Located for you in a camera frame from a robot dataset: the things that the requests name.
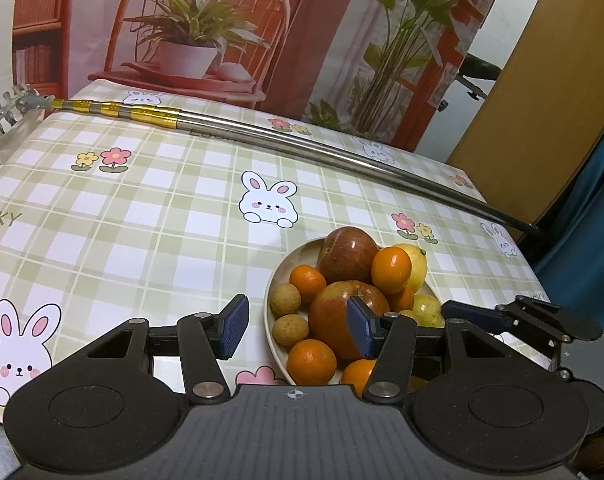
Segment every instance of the bunny face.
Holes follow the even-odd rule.
[[[387,164],[395,164],[395,159],[390,153],[386,152],[386,146],[379,142],[372,142],[365,139],[355,138],[355,142],[358,142],[364,147],[364,154],[368,158],[372,158],[378,162],[386,162]]]
[[[502,254],[504,254],[504,256],[507,258],[517,256],[517,251],[515,251],[514,245],[508,239],[506,239],[497,224],[491,224],[490,227],[486,224],[482,224],[482,228],[490,235],[491,238],[493,238],[497,244],[497,247]]]
[[[122,101],[125,105],[159,105],[160,92],[143,92],[140,90],[129,90],[128,96]]]
[[[242,196],[239,208],[246,221],[273,222],[284,228],[291,228],[297,222],[297,211],[288,199],[297,191],[296,184],[283,180],[269,189],[262,177],[253,171],[242,174],[242,184],[246,193]]]
[[[19,387],[51,367],[44,343],[57,330],[60,317],[60,307],[46,304],[35,311],[20,332],[13,303],[0,300],[0,406],[6,406]]]

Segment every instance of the bookshelf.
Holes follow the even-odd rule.
[[[13,82],[41,94],[67,95],[71,0],[15,0]]]

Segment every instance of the metal screw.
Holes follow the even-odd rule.
[[[204,383],[198,383],[193,386],[193,393],[203,399],[214,399],[224,393],[224,386],[220,383],[214,383],[207,381]]]
[[[375,397],[381,397],[388,399],[394,397],[400,393],[400,387],[395,383],[389,383],[388,381],[379,381],[368,386],[368,391]]]

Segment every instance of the orange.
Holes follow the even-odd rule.
[[[299,290],[302,303],[306,304],[311,303],[326,286],[326,279],[319,270],[310,265],[298,265],[291,270],[288,283]]]
[[[373,285],[384,294],[397,294],[411,276],[411,258],[399,247],[387,247],[373,258],[371,278]]]
[[[328,384],[337,368],[333,350],[317,339],[304,339],[288,353],[287,371],[300,386]]]
[[[375,359],[360,359],[353,361],[344,369],[342,378],[339,381],[341,384],[353,384],[357,396],[361,397],[364,391],[364,386],[367,385],[368,378],[375,366]]]
[[[386,300],[393,312],[400,312],[401,310],[412,310],[415,304],[415,297],[410,287],[405,286],[397,294],[389,294],[386,296]]]

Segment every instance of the blue curtain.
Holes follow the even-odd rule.
[[[554,244],[533,269],[549,299],[604,328],[604,135],[547,231]]]

